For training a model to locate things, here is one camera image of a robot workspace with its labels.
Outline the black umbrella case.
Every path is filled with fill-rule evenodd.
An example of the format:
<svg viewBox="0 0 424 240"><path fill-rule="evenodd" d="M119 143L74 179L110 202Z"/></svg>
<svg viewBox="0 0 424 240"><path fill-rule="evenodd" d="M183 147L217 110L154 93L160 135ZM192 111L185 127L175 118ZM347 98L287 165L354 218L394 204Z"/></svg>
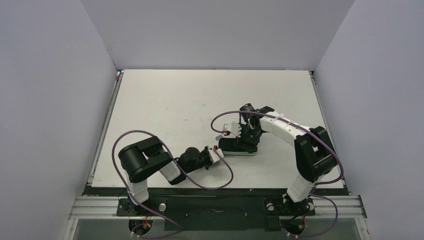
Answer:
<svg viewBox="0 0 424 240"><path fill-rule="evenodd" d="M224 155L229 156L254 156L258 151L258 143L243 141L240 138L221 138L218 148Z"/></svg>

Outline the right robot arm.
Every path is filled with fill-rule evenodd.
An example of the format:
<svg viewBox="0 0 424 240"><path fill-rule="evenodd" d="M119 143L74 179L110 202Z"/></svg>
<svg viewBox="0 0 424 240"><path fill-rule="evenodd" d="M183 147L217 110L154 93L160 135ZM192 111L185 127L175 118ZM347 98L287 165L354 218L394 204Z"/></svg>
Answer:
<svg viewBox="0 0 424 240"><path fill-rule="evenodd" d="M309 196L319 180L337 166L327 131L321 126L300 125L268 106L255 109L247 103L239 110L236 153L255 154L264 133L273 134L293 146L298 175L282 195L283 206L293 214L312 210Z"/></svg>

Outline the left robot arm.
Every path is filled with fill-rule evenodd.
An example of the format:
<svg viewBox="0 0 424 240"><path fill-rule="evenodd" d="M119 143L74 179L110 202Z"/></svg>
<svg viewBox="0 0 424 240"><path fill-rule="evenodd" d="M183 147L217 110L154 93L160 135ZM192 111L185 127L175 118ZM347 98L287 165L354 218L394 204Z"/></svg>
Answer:
<svg viewBox="0 0 424 240"><path fill-rule="evenodd" d="M156 172L171 185L176 185L187 178L186 174L201 168L208 169L221 156L222 151L216 147L206 146L202 151L189 147L179 158L172 160L171 154L165 151L157 136L130 144L118 153L134 204L144 203L149 199L147 179Z"/></svg>

